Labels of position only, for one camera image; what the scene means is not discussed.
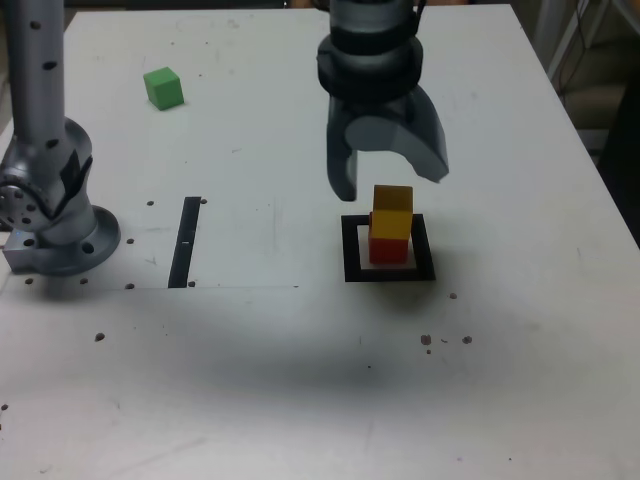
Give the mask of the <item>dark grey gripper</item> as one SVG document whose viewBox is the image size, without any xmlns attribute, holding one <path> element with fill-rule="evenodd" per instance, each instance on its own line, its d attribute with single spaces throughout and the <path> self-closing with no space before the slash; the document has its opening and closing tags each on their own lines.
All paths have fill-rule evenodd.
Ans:
<svg viewBox="0 0 640 480">
<path fill-rule="evenodd" d="M 331 97 L 326 128 L 327 176 L 337 197 L 357 198 L 357 154 L 389 151 L 433 183 L 449 174 L 446 139 L 430 97 L 421 87 L 383 103 Z"/>
</svg>

